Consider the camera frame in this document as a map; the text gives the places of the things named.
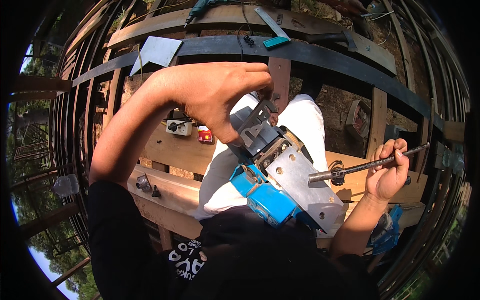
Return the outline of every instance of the white trousers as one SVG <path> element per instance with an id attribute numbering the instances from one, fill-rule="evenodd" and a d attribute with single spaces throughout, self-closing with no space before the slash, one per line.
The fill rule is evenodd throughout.
<path id="1" fill-rule="evenodd" d="M 257 99 L 246 94 L 230 114 L 247 106 L 254 109 L 257 104 Z M 282 125 L 303 142 L 317 171 L 328 170 L 325 158 L 324 118 L 312 97 L 300 94 L 293 98 L 278 116 L 277 126 Z M 198 193 L 199 204 L 192 214 L 194 218 L 208 219 L 231 207 L 247 205 L 247 199 L 243 198 L 229 181 L 237 165 L 238 158 L 227 145 L 218 141 Z"/>

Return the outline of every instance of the power strip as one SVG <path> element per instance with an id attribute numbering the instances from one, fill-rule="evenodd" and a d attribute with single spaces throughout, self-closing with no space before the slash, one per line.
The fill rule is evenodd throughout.
<path id="1" fill-rule="evenodd" d="M 180 124 L 180 123 L 183 123 L 183 121 L 181 121 L 181 120 L 167 120 L 167 132 L 172 133 L 172 134 L 184 135 L 184 136 L 188 136 L 188 135 L 192 134 L 192 126 L 193 126 L 192 122 L 186 122 L 182 125 L 177 126 L 177 130 L 175 130 L 175 131 L 172 131 L 172 130 L 168 129 L 168 127 L 173 123 Z"/>

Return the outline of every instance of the plastic bottle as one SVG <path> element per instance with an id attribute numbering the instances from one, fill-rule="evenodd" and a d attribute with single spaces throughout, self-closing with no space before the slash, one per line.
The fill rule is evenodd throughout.
<path id="1" fill-rule="evenodd" d="M 80 191 L 78 179 L 75 174 L 60 176 L 53 185 L 53 191 L 60 197 L 68 197 Z"/>

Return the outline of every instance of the spring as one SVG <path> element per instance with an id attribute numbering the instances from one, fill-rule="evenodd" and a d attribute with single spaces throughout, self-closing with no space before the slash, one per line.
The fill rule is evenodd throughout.
<path id="1" fill-rule="evenodd" d="M 255 44 L 255 41 L 249 36 L 244 36 L 243 39 L 245 40 L 245 42 L 247 42 L 248 45 L 250 45 L 250 47 Z"/>

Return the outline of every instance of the hammer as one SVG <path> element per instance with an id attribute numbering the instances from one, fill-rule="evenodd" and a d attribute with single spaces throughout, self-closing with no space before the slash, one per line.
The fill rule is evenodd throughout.
<path id="1" fill-rule="evenodd" d="M 342 32 L 340 33 L 321 33 L 317 35 L 307 35 L 306 40 L 309 44 L 317 44 L 320 46 L 325 43 L 345 42 L 348 46 L 347 51 L 358 51 L 358 48 L 355 45 L 355 42 L 350 35 L 350 32 L 348 32 L 347 30 L 342 30 Z"/>

